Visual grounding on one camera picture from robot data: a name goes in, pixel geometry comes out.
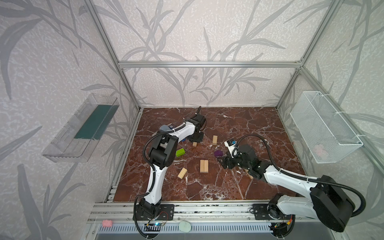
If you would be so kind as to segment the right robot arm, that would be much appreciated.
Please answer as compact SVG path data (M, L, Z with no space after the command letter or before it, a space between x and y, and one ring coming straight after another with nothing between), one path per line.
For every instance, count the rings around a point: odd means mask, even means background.
M272 163L260 160L249 145L238 148L229 146L228 149L226 155L217 157L224 169L244 169L256 180L284 187L297 194L296 197L276 194L267 206L270 218L280 220L297 215L319 220L336 232L345 230L356 206L331 177L323 175L321 178L310 178L278 169Z

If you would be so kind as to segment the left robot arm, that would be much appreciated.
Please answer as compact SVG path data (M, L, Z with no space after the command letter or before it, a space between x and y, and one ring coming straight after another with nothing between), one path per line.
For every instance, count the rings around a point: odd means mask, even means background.
M151 167L151 175L147 191L140 201L141 207L155 209L160 206L166 171L176 157L178 143L182 140L192 143L203 141L206 117L200 111L201 108L198 108L192 117L184 119L176 128L161 126L144 146L143 156Z

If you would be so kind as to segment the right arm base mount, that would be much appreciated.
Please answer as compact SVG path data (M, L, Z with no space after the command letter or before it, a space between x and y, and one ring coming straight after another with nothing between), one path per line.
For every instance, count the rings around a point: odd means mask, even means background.
M269 204L253 204L249 212L256 220L288 221L291 215L284 215L277 207L270 207Z

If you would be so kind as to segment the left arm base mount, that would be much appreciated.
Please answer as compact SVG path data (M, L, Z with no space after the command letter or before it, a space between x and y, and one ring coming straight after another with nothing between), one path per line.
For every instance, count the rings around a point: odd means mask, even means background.
M149 221L152 219L160 221L173 220L175 212L175 205L173 204L160 204L141 206L136 205L136 210L133 219L137 221Z

